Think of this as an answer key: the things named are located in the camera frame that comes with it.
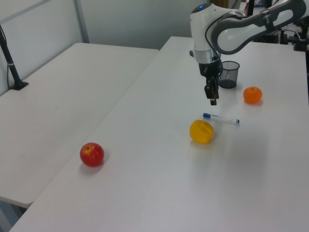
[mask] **cable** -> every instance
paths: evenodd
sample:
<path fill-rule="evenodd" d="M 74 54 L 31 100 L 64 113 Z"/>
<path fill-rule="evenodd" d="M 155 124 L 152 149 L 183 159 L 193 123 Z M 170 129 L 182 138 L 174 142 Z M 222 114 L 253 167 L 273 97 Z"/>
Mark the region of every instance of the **cable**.
<path fill-rule="evenodd" d="M 237 1 L 238 1 L 238 0 L 235 0 L 234 4 L 233 4 L 232 7 L 231 7 L 232 9 L 236 6 Z"/>
<path fill-rule="evenodd" d="M 0 30 L 1 30 L 1 33 L 2 33 L 2 35 L 4 36 L 4 40 L 5 40 L 5 44 L 6 44 L 6 37 L 5 37 L 5 34 L 4 34 L 4 31 L 3 31 L 3 29 L 2 29 L 2 26 L 1 26 L 1 24 L 0 24 Z"/>
<path fill-rule="evenodd" d="M 11 89 L 9 84 L 9 65 L 7 64 L 7 70 L 6 70 L 6 83 L 8 84 L 9 90 Z"/>
<path fill-rule="evenodd" d="M 276 34 L 277 31 L 283 31 L 281 28 L 279 28 L 278 30 L 275 30 L 274 33 L 272 34 L 272 36 L 274 36 Z"/>
<path fill-rule="evenodd" d="M 291 31 L 291 32 L 294 32 L 294 33 L 298 36 L 298 38 L 300 39 L 300 36 L 299 36 L 299 34 L 298 34 L 298 33 L 296 33 L 296 31 L 293 31 L 293 30 L 288 30 L 288 29 L 284 29 L 283 31 Z"/>
<path fill-rule="evenodd" d="M 243 10 L 242 10 L 243 12 L 245 12 L 245 10 L 246 10 L 246 8 L 247 8 L 248 5 L 249 5 L 249 3 L 247 3 L 246 6 L 245 6 L 245 8 L 243 8 Z"/>
<path fill-rule="evenodd" d="M 223 64 L 222 64 L 222 61 L 221 61 L 221 58 L 220 58 L 220 56 L 219 56 L 219 54 L 217 53 L 217 51 L 213 48 L 213 46 L 211 45 L 211 43 L 209 42 L 209 40 L 208 40 L 208 38 L 207 38 L 207 32 L 208 32 L 208 30 L 209 30 L 209 28 L 214 24 L 214 23 L 216 23 L 216 22 L 218 22 L 221 18 L 223 17 L 223 15 L 222 16 L 220 16 L 219 18 L 217 18 L 216 20 L 214 20 L 208 27 L 207 27 L 207 29 L 206 29 L 206 31 L 205 31 L 205 39 L 206 39 L 206 41 L 207 41 L 207 43 L 208 43 L 208 45 L 211 47 L 211 49 L 213 50 L 213 52 L 216 54 L 216 56 L 217 56 L 217 58 L 218 58 L 218 60 L 219 60 L 219 62 L 220 62 L 220 75 L 219 75 L 219 77 L 221 76 L 221 74 L 222 74 L 222 72 L 223 72 Z"/>
<path fill-rule="evenodd" d="M 3 29 L 2 29 L 1 24 L 0 24 L 0 31 L 1 31 L 1 33 L 2 33 L 2 35 L 3 35 L 3 37 L 4 37 L 5 45 L 7 45 L 6 37 L 5 37 L 5 34 L 4 34 Z M 7 69 L 6 69 L 6 83 L 7 83 L 7 85 L 8 85 L 9 90 L 10 90 L 11 87 L 10 87 L 10 84 L 9 84 L 9 65 L 8 65 L 8 64 L 7 64 Z"/>

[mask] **tangerine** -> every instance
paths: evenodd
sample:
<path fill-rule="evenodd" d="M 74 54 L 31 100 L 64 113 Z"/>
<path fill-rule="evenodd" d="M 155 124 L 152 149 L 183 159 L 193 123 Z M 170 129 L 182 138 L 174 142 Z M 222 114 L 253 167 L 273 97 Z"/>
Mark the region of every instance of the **tangerine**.
<path fill-rule="evenodd" d="M 262 98 L 262 91 L 255 86 L 248 87 L 243 92 L 243 98 L 246 103 L 256 104 Z"/>

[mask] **mesh pen holder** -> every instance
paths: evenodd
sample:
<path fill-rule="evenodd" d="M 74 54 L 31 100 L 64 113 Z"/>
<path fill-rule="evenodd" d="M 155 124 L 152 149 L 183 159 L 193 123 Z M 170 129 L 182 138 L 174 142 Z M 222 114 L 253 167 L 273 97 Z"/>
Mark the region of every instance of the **mesh pen holder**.
<path fill-rule="evenodd" d="M 237 85 L 237 75 L 240 65 L 234 61 L 222 62 L 223 71 L 219 78 L 219 85 L 222 88 L 234 88 Z"/>

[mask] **red apple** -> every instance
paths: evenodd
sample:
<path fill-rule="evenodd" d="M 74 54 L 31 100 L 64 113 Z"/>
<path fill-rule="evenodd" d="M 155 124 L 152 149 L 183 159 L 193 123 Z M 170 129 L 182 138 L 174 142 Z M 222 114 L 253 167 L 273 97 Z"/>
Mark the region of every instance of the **red apple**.
<path fill-rule="evenodd" d="M 90 167 L 98 166 L 104 158 L 103 148 L 96 143 L 85 144 L 79 154 L 82 162 Z"/>

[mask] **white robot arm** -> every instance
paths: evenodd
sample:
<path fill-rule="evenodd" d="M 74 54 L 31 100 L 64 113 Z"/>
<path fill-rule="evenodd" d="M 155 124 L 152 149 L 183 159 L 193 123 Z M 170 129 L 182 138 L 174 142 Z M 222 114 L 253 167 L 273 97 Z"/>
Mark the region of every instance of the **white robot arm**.
<path fill-rule="evenodd" d="M 216 105 L 218 78 L 222 73 L 221 54 L 231 55 L 253 39 L 309 16 L 309 0 L 279 0 L 260 14 L 246 17 L 242 11 L 205 3 L 196 7 L 190 17 L 194 54 L 205 92 Z"/>

